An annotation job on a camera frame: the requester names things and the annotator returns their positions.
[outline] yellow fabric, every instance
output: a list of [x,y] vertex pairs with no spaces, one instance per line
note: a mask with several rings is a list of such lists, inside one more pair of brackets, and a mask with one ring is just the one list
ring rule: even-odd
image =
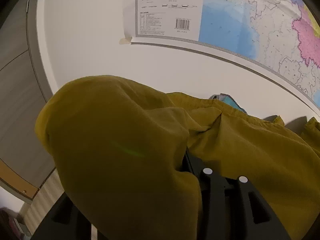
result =
[[36,133],[62,185],[110,240],[195,240],[202,203],[197,179],[179,172],[191,153],[222,176],[245,175],[293,240],[320,212],[320,124],[301,137],[216,99],[165,94],[113,76],[61,88]]

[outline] white circular button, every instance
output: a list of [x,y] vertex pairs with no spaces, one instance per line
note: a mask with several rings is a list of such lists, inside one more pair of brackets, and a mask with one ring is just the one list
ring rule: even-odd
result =
[[240,176],[239,177],[239,181],[242,182],[242,183],[247,183],[248,182],[248,178],[245,177],[245,176]]
[[204,169],[203,169],[203,173],[204,173],[204,174],[210,175],[210,174],[212,174],[212,172],[213,172],[213,171],[212,171],[210,168],[204,168]]

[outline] barcode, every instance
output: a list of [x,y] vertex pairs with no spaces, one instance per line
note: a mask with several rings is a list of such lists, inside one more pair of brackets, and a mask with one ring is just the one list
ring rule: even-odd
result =
[[176,19],[176,29],[189,30],[190,20]]

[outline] pink region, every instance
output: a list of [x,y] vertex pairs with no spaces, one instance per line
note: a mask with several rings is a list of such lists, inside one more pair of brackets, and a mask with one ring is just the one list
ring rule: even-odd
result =
[[299,8],[302,17],[293,21],[292,28],[298,32],[300,41],[298,48],[301,57],[305,60],[307,66],[313,59],[317,67],[320,68],[320,39],[314,35],[308,12],[301,6]]

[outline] cabinet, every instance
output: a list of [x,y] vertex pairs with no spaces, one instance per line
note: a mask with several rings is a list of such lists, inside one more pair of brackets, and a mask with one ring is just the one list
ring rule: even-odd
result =
[[44,97],[26,51],[0,71],[0,159],[40,187],[54,168],[34,133]]
[[36,1],[28,19],[30,0],[19,0],[0,29],[0,185],[27,202],[54,169],[34,132],[52,95],[37,51]]
[[0,29],[0,70],[28,50],[27,3],[28,0],[19,0]]

